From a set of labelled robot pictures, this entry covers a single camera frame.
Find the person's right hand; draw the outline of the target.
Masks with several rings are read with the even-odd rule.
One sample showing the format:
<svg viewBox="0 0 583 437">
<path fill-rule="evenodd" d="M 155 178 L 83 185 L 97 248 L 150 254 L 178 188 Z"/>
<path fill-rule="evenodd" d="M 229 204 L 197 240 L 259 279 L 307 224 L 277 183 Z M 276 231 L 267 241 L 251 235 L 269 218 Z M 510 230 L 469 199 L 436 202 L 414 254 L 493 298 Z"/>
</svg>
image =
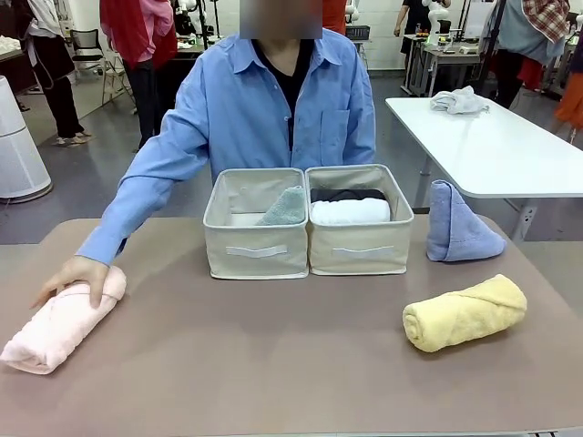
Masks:
<svg viewBox="0 0 583 437">
<path fill-rule="evenodd" d="M 76 282 L 89 286 L 89 301 L 92 308 L 98 308 L 102 299 L 109 266 L 93 259 L 74 256 L 67 260 L 61 269 L 41 288 L 32 308 L 42 307 L 49 299 Z"/>
</svg>

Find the pink towel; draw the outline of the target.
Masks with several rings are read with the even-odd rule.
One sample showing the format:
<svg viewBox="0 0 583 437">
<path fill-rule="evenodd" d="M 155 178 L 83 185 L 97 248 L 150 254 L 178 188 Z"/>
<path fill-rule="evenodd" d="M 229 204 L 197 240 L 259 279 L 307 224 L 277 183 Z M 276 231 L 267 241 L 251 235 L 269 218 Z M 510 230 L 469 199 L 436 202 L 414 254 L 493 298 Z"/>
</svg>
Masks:
<svg viewBox="0 0 583 437">
<path fill-rule="evenodd" d="M 90 305 L 90 288 L 86 283 L 65 288 L 7 342 L 0 361 L 27 373 L 53 372 L 122 300 L 126 286 L 124 272 L 118 267 L 110 268 L 98 308 Z"/>
</svg>

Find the grey-green cone towel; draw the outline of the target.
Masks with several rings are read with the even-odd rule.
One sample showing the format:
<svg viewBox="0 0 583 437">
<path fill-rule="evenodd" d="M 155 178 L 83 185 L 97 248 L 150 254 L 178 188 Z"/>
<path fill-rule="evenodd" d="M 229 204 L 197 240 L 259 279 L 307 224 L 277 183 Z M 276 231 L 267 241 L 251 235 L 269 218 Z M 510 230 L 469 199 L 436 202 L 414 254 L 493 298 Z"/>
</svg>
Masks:
<svg viewBox="0 0 583 437">
<path fill-rule="evenodd" d="M 297 225 L 305 219 L 305 191 L 301 186 L 286 188 L 256 223 L 257 226 Z"/>
</svg>

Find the dark grey towel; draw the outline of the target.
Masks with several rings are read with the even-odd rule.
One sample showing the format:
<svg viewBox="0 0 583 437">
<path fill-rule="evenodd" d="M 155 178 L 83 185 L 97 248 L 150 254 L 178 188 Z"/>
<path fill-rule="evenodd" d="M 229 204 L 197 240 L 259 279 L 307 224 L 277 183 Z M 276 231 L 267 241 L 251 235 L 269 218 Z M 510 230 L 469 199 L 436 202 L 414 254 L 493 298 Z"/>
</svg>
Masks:
<svg viewBox="0 0 583 437">
<path fill-rule="evenodd" d="M 310 196 L 311 203 L 318 201 L 364 200 L 367 198 L 387 201 L 382 191 L 372 188 L 312 188 Z"/>
</svg>

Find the white towel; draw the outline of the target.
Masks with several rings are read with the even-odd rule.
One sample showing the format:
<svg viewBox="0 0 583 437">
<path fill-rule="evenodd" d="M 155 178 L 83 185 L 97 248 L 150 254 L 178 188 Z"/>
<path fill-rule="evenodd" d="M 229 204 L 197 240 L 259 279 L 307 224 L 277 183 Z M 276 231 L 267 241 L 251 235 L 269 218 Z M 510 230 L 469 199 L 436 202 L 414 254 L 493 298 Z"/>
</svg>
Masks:
<svg viewBox="0 0 583 437">
<path fill-rule="evenodd" d="M 323 226 L 375 224 L 391 220 L 389 203 L 375 198 L 316 201 L 311 208 L 311 221 Z"/>
</svg>

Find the blue cone towel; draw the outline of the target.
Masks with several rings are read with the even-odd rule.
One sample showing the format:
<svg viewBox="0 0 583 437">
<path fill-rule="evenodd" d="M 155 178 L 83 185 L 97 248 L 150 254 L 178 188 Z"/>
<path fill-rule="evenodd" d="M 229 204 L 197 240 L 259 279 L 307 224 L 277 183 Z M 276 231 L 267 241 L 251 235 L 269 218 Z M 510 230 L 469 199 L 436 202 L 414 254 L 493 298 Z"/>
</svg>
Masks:
<svg viewBox="0 0 583 437">
<path fill-rule="evenodd" d="M 490 259 L 501 255 L 506 240 L 494 232 L 445 180 L 430 187 L 427 257 L 434 262 Z"/>
</svg>

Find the yellow towel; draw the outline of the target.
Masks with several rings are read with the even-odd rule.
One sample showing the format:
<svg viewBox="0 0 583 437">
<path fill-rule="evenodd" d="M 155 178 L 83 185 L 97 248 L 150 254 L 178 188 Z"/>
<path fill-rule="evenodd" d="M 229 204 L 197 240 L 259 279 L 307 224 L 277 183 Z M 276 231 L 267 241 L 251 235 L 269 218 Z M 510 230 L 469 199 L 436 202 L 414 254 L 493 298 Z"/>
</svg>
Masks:
<svg viewBox="0 0 583 437">
<path fill-rule="evenodd" d="M 433 353 L 507 330 L 526 312 L 523 291 L 497 274 L 467 289 L 411 303 L 402 320 L 406 338 L 418 350 Z"/>
</svg>

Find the white air purifier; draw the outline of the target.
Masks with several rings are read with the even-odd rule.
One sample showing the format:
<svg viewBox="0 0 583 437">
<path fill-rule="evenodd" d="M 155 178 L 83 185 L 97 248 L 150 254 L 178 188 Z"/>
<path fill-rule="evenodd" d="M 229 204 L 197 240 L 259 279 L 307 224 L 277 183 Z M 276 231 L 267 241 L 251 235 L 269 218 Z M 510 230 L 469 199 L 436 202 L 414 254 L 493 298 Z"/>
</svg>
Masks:
<svg viewBox="0 0 583 437">
<path fill-rule="evenodd" d="M 52 187 L 9 82 L 0 75 L 0 203 L 41 198 Z"/>
</svg>

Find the beige fabric bin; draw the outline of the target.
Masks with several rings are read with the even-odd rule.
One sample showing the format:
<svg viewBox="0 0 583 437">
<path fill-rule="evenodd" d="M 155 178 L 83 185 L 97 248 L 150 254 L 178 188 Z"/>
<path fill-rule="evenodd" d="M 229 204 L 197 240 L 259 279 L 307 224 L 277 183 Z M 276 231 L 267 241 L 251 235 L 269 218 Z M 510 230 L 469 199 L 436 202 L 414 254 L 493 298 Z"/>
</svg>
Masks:
<svg viewBox="0 0 583 437">
<path fill-rule="evenodd" d="M 305 191 L 297 225 L 257 226 L 286 188 Z M 297 168 L 229 169 L 213 186 L 203 216 L 210 274 L 217 279 L 298 279 L 309 272 L 308 203 Z"/>
<path fill-rule="evenodd" d="M 386 275 L 406 272 L 414 213 L 389 168 L 378 165 L 309 168 L 309 261 L 316 275 Z M 372 188 L 382 191 L 391 220 L 323 226 L 311 221 L 312 188 Z"/>
</svg>

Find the bystander in black skirt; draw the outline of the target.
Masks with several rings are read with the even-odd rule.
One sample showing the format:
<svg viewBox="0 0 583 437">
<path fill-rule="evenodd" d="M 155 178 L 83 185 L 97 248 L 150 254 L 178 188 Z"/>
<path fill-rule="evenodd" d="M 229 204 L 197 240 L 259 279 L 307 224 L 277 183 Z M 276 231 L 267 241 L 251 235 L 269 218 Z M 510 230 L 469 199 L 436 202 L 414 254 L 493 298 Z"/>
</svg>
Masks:
<svg viewBox="0 0 583 437">
<path fill-rule="evenodd" d="M 91 135 L 80 125 L 69 75 L 69 55 L 53 0 L 11 0 L 17 38 L 28 55 L 56 122 L 56 145 L 85 144 Z"/>
</svg>

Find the person in blue shirt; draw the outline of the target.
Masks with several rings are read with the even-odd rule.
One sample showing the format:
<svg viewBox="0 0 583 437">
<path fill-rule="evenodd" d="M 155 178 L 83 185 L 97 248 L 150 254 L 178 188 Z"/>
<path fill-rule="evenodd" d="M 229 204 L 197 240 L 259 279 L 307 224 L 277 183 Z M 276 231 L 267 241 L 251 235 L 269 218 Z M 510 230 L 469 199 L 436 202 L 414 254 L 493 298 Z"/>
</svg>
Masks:
<svg viewBox="0 0 583 437">
<path fill-rule="evenodd" d="M 373 161 L 375 113 L 354 44 L 324 30 L 290 107 L 253 43 L 229 36 L 205 51 L 180 85 L 160 133 L 133 162 L 209 168 L 315 168 Z"/>
</svg>

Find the crumpled white cloth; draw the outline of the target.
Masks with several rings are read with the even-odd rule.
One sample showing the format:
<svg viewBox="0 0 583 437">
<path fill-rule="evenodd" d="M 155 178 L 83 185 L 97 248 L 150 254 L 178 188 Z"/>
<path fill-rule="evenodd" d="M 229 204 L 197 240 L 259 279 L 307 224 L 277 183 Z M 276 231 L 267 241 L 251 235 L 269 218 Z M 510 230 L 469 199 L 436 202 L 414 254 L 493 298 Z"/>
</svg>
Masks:
<svg viewBox="0 0 583 437">
<path fill-rule="evenodd" d="M 486 100 L 471 86 L 453 91 L 440 91 L 430 99 L 430 108 L 450 115 L 476 114 L 489 110 Z"/>
</svg>

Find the bystander in black shirt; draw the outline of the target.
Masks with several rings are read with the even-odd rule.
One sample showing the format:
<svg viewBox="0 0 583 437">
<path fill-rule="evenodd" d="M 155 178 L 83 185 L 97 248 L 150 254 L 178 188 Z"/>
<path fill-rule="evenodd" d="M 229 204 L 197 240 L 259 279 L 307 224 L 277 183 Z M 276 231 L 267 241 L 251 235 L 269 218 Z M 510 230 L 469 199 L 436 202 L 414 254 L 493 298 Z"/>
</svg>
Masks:
<svg viewBox="0 0 583 437">
<path fill-rule="evenodd" d="M 430 29 L 428 18 L 429 8 L 422 4 L 422 0 L 403 0 L 394 27 L 396 37 L 413 35 L 416 29 L 422 31 Z"/>
</svg>

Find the grey background workbench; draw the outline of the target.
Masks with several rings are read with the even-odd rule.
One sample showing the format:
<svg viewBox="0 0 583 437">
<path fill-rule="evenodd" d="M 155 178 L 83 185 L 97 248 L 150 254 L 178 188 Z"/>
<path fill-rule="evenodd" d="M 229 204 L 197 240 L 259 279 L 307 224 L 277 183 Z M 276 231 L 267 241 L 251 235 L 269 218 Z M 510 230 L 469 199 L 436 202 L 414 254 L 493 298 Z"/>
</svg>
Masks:
<svg viewBox="0 0 583 437">
<path fill-rule="evenodd" d="M 447 42 L 429 46 L 426 38 L 404 35 L 410 43 L 401 90 L 410 97 L 432 97 L 442 89 L 458 89 L 474 79 L 482 64 L 477 45 Z"/>
</svg>

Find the bystander in orange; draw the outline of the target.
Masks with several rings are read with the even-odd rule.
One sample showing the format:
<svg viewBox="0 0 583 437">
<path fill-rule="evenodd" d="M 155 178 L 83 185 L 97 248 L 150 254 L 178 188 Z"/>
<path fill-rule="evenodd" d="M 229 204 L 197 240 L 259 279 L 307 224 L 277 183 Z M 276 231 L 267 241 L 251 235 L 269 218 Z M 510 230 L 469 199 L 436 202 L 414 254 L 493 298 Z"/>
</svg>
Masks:
<svg viewBox="0 0 583 437">
<path fill-rule="evenodd" d="M 563 125 L 571 125 L 573 137 L 583 128 L 583 73 L 572 73 L 557 109 L 551 132 L 556 134 Z"/>
</svg>

